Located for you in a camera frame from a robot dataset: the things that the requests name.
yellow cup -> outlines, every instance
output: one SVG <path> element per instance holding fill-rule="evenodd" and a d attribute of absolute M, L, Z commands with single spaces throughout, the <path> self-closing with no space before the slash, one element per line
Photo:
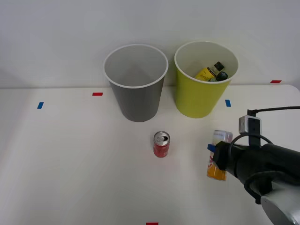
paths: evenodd
<path fill-rule="evenodd" d="M 220 61 L 228 79 L 219 82 L 199 81 L 194 77 L 205 67 Z M 207 116 L 237 73 L 237 57 L 226 47 L 208 41 L 182 45 L 175 53 L 177 68 L 176 106 L 191 118 Z"/>

yellow bottle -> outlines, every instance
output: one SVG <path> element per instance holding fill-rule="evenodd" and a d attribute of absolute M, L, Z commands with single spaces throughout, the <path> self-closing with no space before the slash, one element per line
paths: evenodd
<path fill-rule="evenodd" d="M 212 67 L 206 67 L 203 70 L 201 70 L 195 76 L 195 78 L 200 81 L 209 81 L 211 78 L 216 77 L 222 69 L 224 69 L 224 66 L 220 62 L 217 62 Z"/>
<path fill-rule="evenodd" d="M 230 143 L 233 140 L 233 134 L 228 131 L 214 130 L 212 138 L 212 145 L 216 145 L 219 142 Z M 226 180 L 226 171 L 220 170 L 215 163 L 212 161 L 214 153 L 210 152 L 210 160 L 207 167 L 207 176 L 216 180 Z"/>

soda can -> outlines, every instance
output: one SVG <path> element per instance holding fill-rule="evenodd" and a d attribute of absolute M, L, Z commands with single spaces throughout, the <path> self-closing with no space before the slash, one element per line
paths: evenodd
<path fill-rule="evenodd" d="M 215 130 L 212 138 L 212 145 L 216 145 L 219 142 L 230 143 L 233 140 L 233 134 L 228 131 Z M 212 161 L 214 153 L 210 152 L 210 160 L 207 168 L 207 176 L 216 180 L 226 180 L 226 171 L 220 170 Z"/>
<path fill-rule="evenodd" d="M 158 131 L 153 138 L 154 147 L 153 152 L 154 154 L 159 157 L 163 158 L 168 154 L 169 146 L 170 146 L 170 136 L 165 131 Z"/>

gray cup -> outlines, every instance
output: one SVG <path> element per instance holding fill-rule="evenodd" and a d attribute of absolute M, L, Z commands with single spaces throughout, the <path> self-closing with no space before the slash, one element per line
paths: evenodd
<path fill-rule="evenodd" d="M 150 120 L 158 111 L 168 59 L 150 45 L 126 45 L 104 61 L 109 80 L 123 115 L 134 122 Z"/>

red can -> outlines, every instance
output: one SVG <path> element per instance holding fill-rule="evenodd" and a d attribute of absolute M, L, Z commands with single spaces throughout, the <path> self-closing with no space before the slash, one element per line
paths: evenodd
<path fill-rule="evenodd" d="M 170 136 L 165 131 L 158 131 L 154 135 L 154 154 L 159 157 L 163 158 L 168 154 L 169 146 L 170 146 Z"/>

